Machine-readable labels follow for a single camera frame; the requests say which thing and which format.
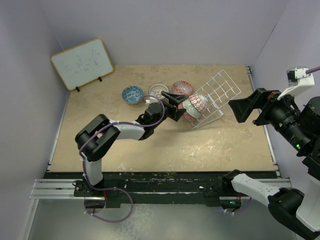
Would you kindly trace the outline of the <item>white green-spoked bowl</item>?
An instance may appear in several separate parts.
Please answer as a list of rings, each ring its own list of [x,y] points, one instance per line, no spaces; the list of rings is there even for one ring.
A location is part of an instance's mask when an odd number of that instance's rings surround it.
[[[182,106],[186,109],[186,112],[192,116],[193,118],[200,118],[201,113],[196,109],[196,107],[192,104],[192,102],[187,99],[182,103]]]

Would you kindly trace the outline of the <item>black floral bowl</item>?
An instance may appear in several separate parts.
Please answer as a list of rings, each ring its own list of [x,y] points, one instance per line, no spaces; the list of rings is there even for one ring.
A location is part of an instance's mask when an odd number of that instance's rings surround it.
[[[185,112],[183,114],[183,117],[189,122],[189,123],[193,123],[194,121],[196,121],[197,119],[193,116],[191,116],[189,113]]]

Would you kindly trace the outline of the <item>dark blue triangle bowl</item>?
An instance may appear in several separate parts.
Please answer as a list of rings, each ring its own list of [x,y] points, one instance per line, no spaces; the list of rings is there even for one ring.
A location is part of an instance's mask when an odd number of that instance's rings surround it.
[[[192,94],[189,97],[190,102],[201,114],[204,113],[208,107],[208,100],[202,94]]]

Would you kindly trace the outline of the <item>white black-spoked bowl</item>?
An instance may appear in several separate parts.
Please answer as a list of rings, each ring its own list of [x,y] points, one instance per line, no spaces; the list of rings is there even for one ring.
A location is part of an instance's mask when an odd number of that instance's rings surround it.
[[[148,89],[148,93],[151,96],[156,97],[159,100],[164,99],[165,97],[162,95],[162,92],[169,92],[169,88],[163,83],[155,83],[151,85]]]

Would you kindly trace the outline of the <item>light blue patterned bowl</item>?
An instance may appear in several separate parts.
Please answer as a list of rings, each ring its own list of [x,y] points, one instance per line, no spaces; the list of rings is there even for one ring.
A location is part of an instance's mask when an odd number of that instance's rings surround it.
[[[142,100],[144,92],[139,86],[131,85],[122,91],[121,96],[127,104],[135,105]]]

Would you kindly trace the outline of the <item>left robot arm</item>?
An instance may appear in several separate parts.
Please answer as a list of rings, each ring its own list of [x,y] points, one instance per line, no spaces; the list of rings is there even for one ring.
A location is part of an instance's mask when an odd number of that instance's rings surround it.
[[[154,134],[155,129],[167,118],[177,122],[186,112],[178,106],[188,99],[188,95],[161,92],[168,102],[155,96],[148,97],[155,102],[149,103],[147,109],[131,122],[115,121],[104,114],[97,115],[76,136],[75,142],[82,158],[85,190],[91,196],[98,196],[103,188],[102,159],[117,140],[142,141]]]

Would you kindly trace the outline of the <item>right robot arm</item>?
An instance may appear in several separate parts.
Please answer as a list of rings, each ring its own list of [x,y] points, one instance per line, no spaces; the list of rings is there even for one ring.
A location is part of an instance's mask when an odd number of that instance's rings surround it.
[[[284,147],[275,145],[280,174],[292,188],[275,187],[240,170],[222,178],[228,196],[244,194],[260,202],[280,224],[305,240],[320,236],[320,99],[312,97],[299,109],[292,94],[256,89],[250,96],[229,102],[239,123],[253,110],[260,111],[255,126],[270,126],[283,137]]]

